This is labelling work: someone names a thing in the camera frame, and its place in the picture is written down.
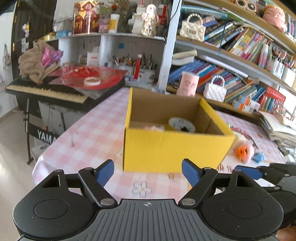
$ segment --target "finger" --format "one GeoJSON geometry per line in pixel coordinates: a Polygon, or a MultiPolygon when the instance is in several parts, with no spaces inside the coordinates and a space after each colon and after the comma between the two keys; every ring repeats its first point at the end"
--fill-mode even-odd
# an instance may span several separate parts
{"type": "Polygon", "coordinates": [[[276,237],[280,241],[296,241],[296,226],[279,230],[276,237]]]}

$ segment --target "keyboard piano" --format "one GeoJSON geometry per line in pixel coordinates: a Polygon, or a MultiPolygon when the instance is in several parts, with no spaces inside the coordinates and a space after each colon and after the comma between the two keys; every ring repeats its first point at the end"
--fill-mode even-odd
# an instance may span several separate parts
{"type": "Polygon", "coordinates": [[[54,78],[56,77],[47,77],[40,85],[37,85],[30,79],[17,78],[6,87],[5,92],[16,96],[23,96],[28,99],[35,99],[49,104],[88,112],[125,84],[123,78],[117,85],[109,89],[100,90],[102,92],[101,96],[94,100],[71,87],[48,84],[54,78]]]}

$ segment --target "floor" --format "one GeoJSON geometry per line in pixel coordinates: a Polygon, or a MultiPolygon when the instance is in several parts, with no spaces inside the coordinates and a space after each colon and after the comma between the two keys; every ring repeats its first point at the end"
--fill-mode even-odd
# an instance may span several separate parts
{"type": "Polygon", "coordinates": [[[19,238],[13,223],[15,205],[34,187],[34,163],[27,165],[23,115],[14,113],[0,123],[0,240],[19,238]]]}

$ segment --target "quilted handbag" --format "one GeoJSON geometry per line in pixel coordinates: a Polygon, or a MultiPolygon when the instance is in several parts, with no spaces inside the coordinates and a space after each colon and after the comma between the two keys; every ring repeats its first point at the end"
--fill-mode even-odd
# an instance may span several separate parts
{"type": "Polygon", "coordinates": [[[203,42],[205,39],[205,27],[202,24],[202,18],[197,13],[190,14],[186,21],[182,21],[180,36],[203,42]],[[191,17],[198,17],[200,23],[190,23],[191,17]]]}
{"type": "Polygon", "coordinates": [[[218,102],[223,102],[225,99],[227,89],[224,88],[225,80],[222,76],[216,75],[212,78],[211,83],[205,85],[204,97],[210,100],[215,100],[218,102]],[[222,79],[222,86],[215,85],[214,80],[220,78],[222,79]]]}

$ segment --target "yellow container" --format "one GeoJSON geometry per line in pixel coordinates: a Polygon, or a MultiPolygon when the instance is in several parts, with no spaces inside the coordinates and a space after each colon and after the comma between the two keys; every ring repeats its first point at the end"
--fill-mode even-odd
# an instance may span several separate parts
{"type": "Polygon", "coordinates": [[[123,169],[127,172],[181,172],[190,159],[199,167],[217,168],[235,135],[203,98],[130,91],[124,133],[123,169]],[[144,130],[164,126],[172,117],[194,124],[195,133],[144,130]]]}

